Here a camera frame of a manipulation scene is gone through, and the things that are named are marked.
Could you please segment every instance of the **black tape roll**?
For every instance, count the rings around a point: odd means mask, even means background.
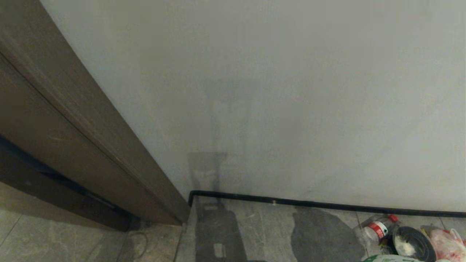
[[[434,247],[429,239],[419,230],[412,227],[399,227],[393,234],[395,247],[397,246],[397,236],[414,247],[416,253],[409,257],[425,262],[435,262],[437,260]],[[407,256],[406,254],[400,254],[400,250],[397,250],[397,252],[399,255]]]

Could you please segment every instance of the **brown door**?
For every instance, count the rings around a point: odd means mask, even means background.
[[[0,137],[0,182],[74,214],[126,231],[132,215]]]
[[[180,225],[186,201],[39,1],[0,1],[0,136],[142,219]]]

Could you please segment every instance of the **black baseboard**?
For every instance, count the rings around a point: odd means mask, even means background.
[[[370,213],[382,213],[382,214],[466,218],[465,212],[428,211],[428,210],[400,209],[400,208],[388,208],[388,207],[363,207],[363,206],[319,203],[319,202],[312,202],[312,201],[299,201],[299,200],[290,200],[290,199],[273,198],[273,197],[260,197],[260,196],[241,195],[241,194],[220,193],[220,192],[212,192],[212,191],[199,191],[199,190],[191,191],[191,193],[189,194],[188,204],[190,207],[192,206],[194,196],[205,196],[205,197],[215,197],[215,198],[224,198],[224,199],[254,201],[254,202],[262,202],[262,203],[281,204],[281,205],[292,205],[292,206],[299,206],[299,207],[319,207],[319,208],[339,209],[339,210],[358,211],[358,212],[370,212]]]

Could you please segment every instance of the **tile floor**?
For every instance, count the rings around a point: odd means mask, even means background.
[[[0,261],[172,262],[180,234],[167,225],[123,233],[0,210]]]
[[[361,241],[373,213],[196,197],[175,262],[357,262],[380,254]],[[399,215],[403,225],[455,228],[466,218]]]
[[[381,252],[358,238],[373,215],[196,197],[183,229],[143,223],[121,233],[0,210],[0,261],[357,262]],[[398,217],[466,236],[466,218]]]

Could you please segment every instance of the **bottle label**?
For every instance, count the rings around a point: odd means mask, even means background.
[[[388,233],[387,227],[382,222],[379,222],[379,221],[372,222],[371,224],[368,225],[368,227],[372,228],[372,230],[374,230],[377,233],[377,235],[379,236],[379,239],[382,239]]]

